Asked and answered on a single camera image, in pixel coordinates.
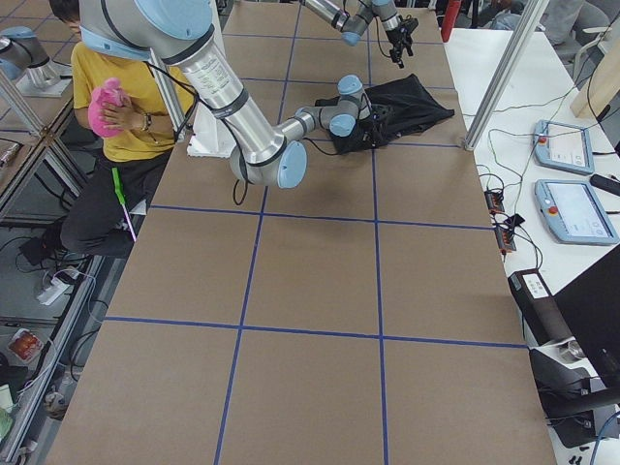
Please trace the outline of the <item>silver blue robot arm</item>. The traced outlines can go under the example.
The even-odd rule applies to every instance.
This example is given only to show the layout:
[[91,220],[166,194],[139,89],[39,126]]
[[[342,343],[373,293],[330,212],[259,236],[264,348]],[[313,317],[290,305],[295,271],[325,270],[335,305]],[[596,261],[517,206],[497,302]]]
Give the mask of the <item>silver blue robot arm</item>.
[[403,52],[413,55],[412,34],[419,26],[419,20],[400,14],[393,1],[359,1],[359,7],[354,14],[345,10],[346,2],[343,2],[342,7],[325,0],[300,1],[299,4],[338,31],[342,40],[351,47],[359,42],[371,22],[376,20],[383,27],[391,44],[391,49],[385,56],[399,69],[404,68]]
[[272,126],[216,45],[207,1],[82,1],[79,17],[89,48],[133,60],[156,54],[178,68],[231,132],[236,143],[231,168],[251,184],[296,187],[307,168],[301,142],[307,134],[324,128],[346,137],[372,114],[359,78],[347,75],[338,83],[335,105],[300,108],[294,117]]

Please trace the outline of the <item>person's hand on plush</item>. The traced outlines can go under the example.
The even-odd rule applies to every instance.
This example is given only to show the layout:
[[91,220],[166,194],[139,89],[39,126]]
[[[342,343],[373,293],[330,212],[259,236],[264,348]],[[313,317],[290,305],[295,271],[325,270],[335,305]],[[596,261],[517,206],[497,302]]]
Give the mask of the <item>person's hand on plush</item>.
[[145,116],[128,101],[122,106],[104,104],[100,111],[100,120],[107,129],[134,131],[143,128]]

